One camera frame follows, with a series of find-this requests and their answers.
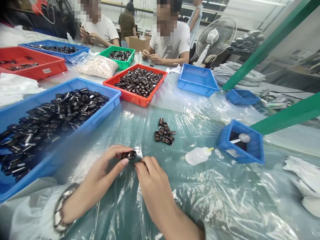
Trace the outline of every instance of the bracelet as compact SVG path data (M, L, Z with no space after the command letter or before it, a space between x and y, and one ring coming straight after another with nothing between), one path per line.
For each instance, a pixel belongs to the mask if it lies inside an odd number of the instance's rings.
M72 184L59 198L55 210L54 210L54 228L58 232L63 232L67 229L67 227L71 224L66 224L63 222L63 214L62 214L62 208L65 203L65 201L77 190L78 184L74 183Z

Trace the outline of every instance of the small blue tray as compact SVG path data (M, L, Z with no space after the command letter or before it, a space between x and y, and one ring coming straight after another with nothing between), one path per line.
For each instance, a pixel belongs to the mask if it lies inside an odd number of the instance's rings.
M37 107L45 102L55 99L56 93L65 93L74 89L87 87L91 91L100 92L110 98L102 108L100 108L92 117L82 124L73 134L66 137L52 153L48 153L45 158L32 169L18 183L12 176L5 176L0 171L0 203L4 202L9 197L13 196L27 185L32 183L37 178L53 176L54 173L61 167L63 162L59 154L66 152L67 148L71 148L74 142L78 139L87 138L88 135L112 112L113 109L120 103L121 91L113 89L101 84L87 81L82 78L74 78L68 82L50 88L44 92L30 96L20 102L12 104L0 110L0 132L5 131L8 125L18 123L19 118L28 116L26 111ZM7 149L0 149L0 155L10 154Z
M252 105L260 100L249 90L231 89L226 98L234 105Z
M207 68L183 64L178 80L178 88L210 97L219 91L212 71Z
M250 136L251 140L247 143L247 152L230 142L231 132L246 133ZM262 135L237 120L233 119L229 125L222 129L217 147L239 163L264 164Z
M77 49L78 51L72 54L66 54L66 53L59 53L59 52L54 52L54 51L49 51L49 50L44 50L44 49L39 49L39 48L33 48L30 47L29 45L43 45L43 46L58 46L58 47L63 47L63 46L67 46L67 47L75 47L75 49ZM70 43L64 43L64 42L58 42L58 41L53 41L53 40L43 40L43 41L38 41L38 42L31 42L31 43L25 43L25 44L18 44L18 46L21 47L26 47L26 48L30 48L39 52L44 52L44 53L48 53L51 55L54 55L56 57L61 57L64 58L66 60L67 63L71 63L70 59L81 54L82 52L89 52L88 47L84 47L84 46L80 46L80 45L76 45L76 44L70 44Z

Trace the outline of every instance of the plastic table cover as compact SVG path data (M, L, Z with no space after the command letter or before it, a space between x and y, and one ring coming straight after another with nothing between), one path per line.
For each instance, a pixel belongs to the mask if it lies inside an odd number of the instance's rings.
M0 47L47 38L66 42L3 25L0 33ZM93 46L91 49L102 50ZM41 81L40 86L50 88L74 77L104 81L67 66L69 71ZM217 239L318 239L319 219L303 208L301 194L290 182L297 176L282 167L288 155L319 166L319 158L315 157L320 156L319 133L296 125L266 136L264 166L237 164L218 152L213 152L208 161L191 166L186 163L185 154L195 147L215 147L221 129L232 119L251 125L265 116L252 107L230 104L223 92L206 98L178 89L177 81L177 74L169 74L147 108L121 101L91 136L79 140L78 148L61 153L66 165L56 174L59 183L81 182L103 151L113 144L124 144L137 151L135 161L147 155L157 158L168 174L176 203L193 220L201 218L212 223ZM160 117L178 132L173 146L154 142ZM132 163L97 206L73 225L66 238L162 238L147 213Z

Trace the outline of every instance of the plastic bin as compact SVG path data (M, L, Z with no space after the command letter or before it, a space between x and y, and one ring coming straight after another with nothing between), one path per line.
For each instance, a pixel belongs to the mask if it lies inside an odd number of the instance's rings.
M234 105L252 105L260 100L259 97L249 90L241 89L231 89L231 91L227 93L226 98Z
M32 57L34 60L29 60L26 56ZM56 56L24 47L0 48L0 61L10 61L12 59L16 60L17 64L0 64L0 73L12 73L35 80L41 80L68 70L64 59ZM6 69L8 67L19 67L20 64L32 64L35 62L39 63L39 65L17 71Z
M147 98L139 96L139 95L137 95L135 93L132 93L132 92L129 92L127 90L124 90L124 89L121 89L121 88L118 88L118 87L114 86L115 83L120 81L121 77L126 75L129 71L132 71L132 70L137 69L137 68L146 69L148 71L153 71L155 74L160 74L160 73L163 74L162 79L159 81L159 83L157 84L155 89L151 92L151 94ZM165 72L165 71L161 71L159 69L152 68L152 67L145 66L145 65L137 63L137 64L127 68L126 70L123 70L122 72L119 72L118 74L114 75L112 78L109 78L108 80L104 81L103 85L106 85L108 87L112 87L112 88L120 90L122 92L122 95L120 97L121 99L126 100L126 101L131 102L131 103L134 103L136 105L139 105L140 107L147 107L148 104L150 103L150 101L152 100L153 95L156 93L156 91L158 90L160 85L163 83L163 81L164 81L164 79L165 79L165 77L167 75L168 75L168 73Z
M43 46L50 46L50 47L51 46L75 47L75 49L77 49L78 51L75 52L75 53L72 53L72 54L66 54L66 53L59 53L59 52L54 52L54 51L49 51L49 50L44 50L44 49L39 49L39 48L33 48L33 47L30 47L29 44L31 44L31 45L43 45ZM53 40L43 40L43 41L38 41L38 42L18 44L18 46L30 48L30 49L33 49L33 50L36 50L36 51L39 51L39 52L44 52L44 53L48 53L48 54L53 55L53 56L64 58L67 63L71 63L70 62L71 58L81 54L82 52L89 52L89 49L90 49L88 47L84 47L84 46L80 46L80 45L76 45L76 44L58 42L58 41L53 41Z
M246 133L250 136L251 140L247 143L247 152L229 141L231 131L237 134ZM222 129L217 147L239 163L264 164L262 135L237 120L233 119L229 125Z
M101 84L93 83L82 78L74 78L68 82L48 89L44 92L30 96L20 102L0 110L0 132L6 130L6 127L13 123L18 123L19 118L27 116L26 111L39 106L42 103L50 102L55 99L56 93L65 93L74 89L89 88L92 91L100 92L110 98L109 102L100 108L91 118L82 124L74 133L66 137L58 146L32 169L23 179L15 183L15 178L5 176L0 171L0 203L12 195L25 188L31 182L40 177L53 176L61 167L61 157L59 154L65 151L65 148L71 148L71 145L79 138L87 137L120 103L121 92ZM11 153L7 149L0 149L0 155Z
M207 68L183 64L178 80L178 88L210 97L219 90L212 71Z
M130 51L131 52L131 55L130 57L128 58L127 61L120 61L120 60L114 60L118 65L119 65L119 70L124 70L124 69L127 69L131 62L133 61L134 59L134 53L136 52L136 50L134 49L130 49L130 48L123 48L123 47L118 47L118 46L110 46L108 47L106 50L102 51L100 53L101 56L104 56L104 57L109 57L109 53L111 53L112 51Z

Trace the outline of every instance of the green pole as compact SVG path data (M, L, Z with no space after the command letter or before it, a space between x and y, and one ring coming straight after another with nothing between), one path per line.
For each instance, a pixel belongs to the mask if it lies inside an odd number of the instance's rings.
M267 135L292 125L320 116L320 92L300 101L251 126L254 130Z
M310 13L320 5L320 0L303 0L289 16L273 31L261 46L227 81L222 89L230 90L240 82L254 67L263 61L268 54L291 33Z

